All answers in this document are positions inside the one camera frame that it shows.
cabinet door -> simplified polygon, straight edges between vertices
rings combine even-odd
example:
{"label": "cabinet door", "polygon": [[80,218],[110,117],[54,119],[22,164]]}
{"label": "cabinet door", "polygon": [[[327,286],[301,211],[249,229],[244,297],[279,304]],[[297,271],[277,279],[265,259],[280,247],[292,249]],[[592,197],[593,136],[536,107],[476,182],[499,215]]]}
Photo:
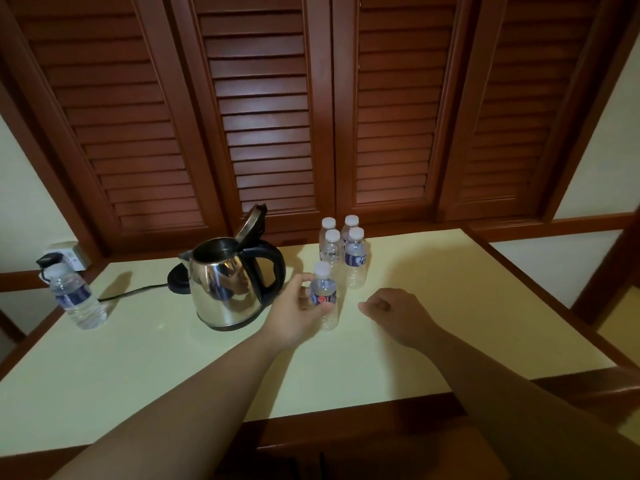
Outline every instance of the cabinet door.
{"label": "cabinet door", "polygon": [[622,0],[483,0],[438,217],[533,216]]}
{"label": "cabinet door", "polygon": [[154,23],[132,0],[0,0],[4,60],[112,251],[228,233],[164,11]]}
{"label": "cabinet door", "polygon": [[171,0],[233,226],[268,232],[335,212],[329,0]]}
{"label": "cabinet door", "polygon": [[432,208],[472,0],[333,0],[338,213]]}

stainless steel kettle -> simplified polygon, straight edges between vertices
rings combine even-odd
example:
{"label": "stainless steel kettle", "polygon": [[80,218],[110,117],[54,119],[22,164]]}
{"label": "stainless steel kettle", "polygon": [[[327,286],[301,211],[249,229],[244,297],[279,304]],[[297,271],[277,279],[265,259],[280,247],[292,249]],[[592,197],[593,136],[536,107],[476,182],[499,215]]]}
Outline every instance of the stainless steel kettle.
{"label": "stainless steel kettle", "polygon": [[[265,205],[254,205],[235,239],[211,239],[179,256],[189,271],[196,312],[214,330],[236,330],[251,323],[282,289],[282,253],[260,240],[266,213]],[[272,284],[264,284],[256,258],[272,261]]]}

kettle handle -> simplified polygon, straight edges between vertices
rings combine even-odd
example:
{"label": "kettle handle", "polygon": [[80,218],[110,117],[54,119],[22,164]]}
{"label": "kettle handle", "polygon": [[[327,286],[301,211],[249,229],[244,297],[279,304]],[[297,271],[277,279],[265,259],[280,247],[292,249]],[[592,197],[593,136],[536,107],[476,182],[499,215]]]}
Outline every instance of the kettle handle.
{"label": "kettle handle", "polygon": [[[255,246],[238,251],[237,256],[243,261],[249,279],[256,287],[256,295],[260,303],[265,306],[270,305],[284,286],[286,268],[280,250],[266,241],[258,241]],[[271,261],[275,281],[265,286],[255,261],[250,262],[248,258],[265,258]]]}

bottle label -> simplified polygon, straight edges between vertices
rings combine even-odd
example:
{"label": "bottle label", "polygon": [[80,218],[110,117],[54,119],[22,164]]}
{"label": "bottle label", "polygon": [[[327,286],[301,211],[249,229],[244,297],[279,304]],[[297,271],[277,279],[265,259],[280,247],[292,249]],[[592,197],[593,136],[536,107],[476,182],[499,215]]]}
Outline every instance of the bottle label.
{"label": "bottle label", "polygon": [[334,291],[329,296],[321,296],[321,295],[316,295],[315,293],[311,293],[311,301],[313,302],[314,305],[320,305],[320,303],[335,303],[336,293],[337,291]]}
{"label": "bottle label", "polygon": [[89,297],[91,297],[91,290],[89,290],[87,285],[82,285],[76,291],[62,296],[57,296],[56,300],[58,304],[66,310],[84,303]]}
{"label": "bottle label", "polygon": [[344,255],[344,262],[347,263],[347,266],[364,266],[367,261],[367,255],[363,254],[362,256],[354,256],[352,254]]}

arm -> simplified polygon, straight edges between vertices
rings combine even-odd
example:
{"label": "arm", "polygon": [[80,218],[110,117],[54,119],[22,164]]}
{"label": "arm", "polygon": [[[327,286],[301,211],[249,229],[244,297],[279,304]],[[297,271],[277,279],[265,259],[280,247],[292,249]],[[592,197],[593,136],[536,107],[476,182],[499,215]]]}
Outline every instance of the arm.
{"label": "arm", "polygon": [[307,338],[331,310],[330,303],[300,309],[300,286],[312,278],[295,275],[258,332],[108,432],[53,478],[210,478],[275,357]]}
{"label": "arm", "polygon": [[358,307],[436,365],[515,478],[637,478],[640,447],[443,330],[414,295],[384,288]]}

